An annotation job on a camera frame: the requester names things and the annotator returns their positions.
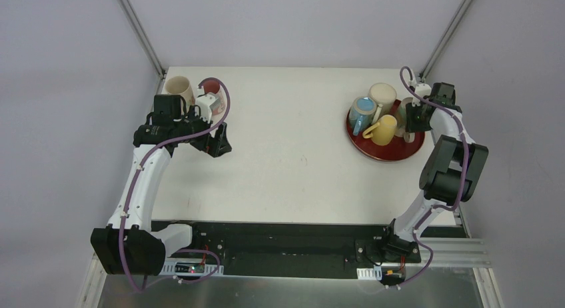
red tray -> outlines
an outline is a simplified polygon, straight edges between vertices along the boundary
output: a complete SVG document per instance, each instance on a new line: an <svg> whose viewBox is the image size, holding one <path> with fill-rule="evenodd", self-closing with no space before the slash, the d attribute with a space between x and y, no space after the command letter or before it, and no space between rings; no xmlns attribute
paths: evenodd
<svg viewBox="0 0 565 308"><path fill-rule="evenodd" d="M396 100L389 115L394 115L400 105L400 100ZM414 141L407 143L402 137L394 136L392 141L386 146L375 145L370 139L363 138L362 131L357 136L353 135L353 129L349 127L349 112L345 118L347 134L353 145L367 157L380 161L400 161L404 160L420 150L424 143L425 133L415 133Z"/></svg>

white table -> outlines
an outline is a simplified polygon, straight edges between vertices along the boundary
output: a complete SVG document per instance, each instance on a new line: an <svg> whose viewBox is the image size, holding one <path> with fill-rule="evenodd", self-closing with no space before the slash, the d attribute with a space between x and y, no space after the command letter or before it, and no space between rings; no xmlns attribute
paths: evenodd
<svg viewBox="0 0 565 308"><path fill-rule="evenodd" d="M433 149L395 163L374 161L350 142L344 121L373 83L409 94L398 69L171 67L167 79L206 77L231 94L226 122L233 151L213 159L175 149L157 193L155 220L388 224L419 192ZM449 212L434 225L455 225Z"/></svg>

gray wall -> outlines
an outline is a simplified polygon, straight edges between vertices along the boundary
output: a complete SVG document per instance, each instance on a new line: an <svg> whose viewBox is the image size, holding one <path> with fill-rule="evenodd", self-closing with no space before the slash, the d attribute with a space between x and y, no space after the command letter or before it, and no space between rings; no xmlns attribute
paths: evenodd
<svg viewBox="0 0 565 308"><path fill-rule="evenodd" d="M0 0L0 307L74 306L156 82L115 0Z"/></svg>
<svg viewBox="0 0 565 308"><path fill-rule="evenodd" d="M476 0L433 81L456 86L489 159L464 210L507 307L562 307L563 0Z"/></svg>
<svg viewBox="0 0 565 308"><path fill-rule="evenodd" d="M131 0L165 66L422 69L461 0Z"/></svg>

yellow mug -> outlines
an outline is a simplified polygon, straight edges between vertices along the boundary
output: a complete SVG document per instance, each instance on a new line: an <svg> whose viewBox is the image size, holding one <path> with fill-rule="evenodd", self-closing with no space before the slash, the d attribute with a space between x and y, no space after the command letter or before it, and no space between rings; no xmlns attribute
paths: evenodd
<svg viewBox="0 0 565 308"><path fill-rule="evenodd" d="M386 146L394 137L396 124L396 118L384 115L374 125L363 131L363 138L370 138L375 145Z"/></svg>

yellow mug handle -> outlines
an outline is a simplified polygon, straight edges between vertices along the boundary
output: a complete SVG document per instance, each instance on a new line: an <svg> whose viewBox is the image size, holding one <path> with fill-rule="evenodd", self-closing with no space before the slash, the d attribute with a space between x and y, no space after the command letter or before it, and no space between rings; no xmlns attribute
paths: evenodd
<svg viewBox="0 0 565 308"><path fill-rule="evenodd" d="M370 126L369 128L365 129L365 131L363 131L363 138L365 139L369 139L372 137L372 130L377 128L378 126L380 126L380 121L377 121L374 125Z"/></svg>

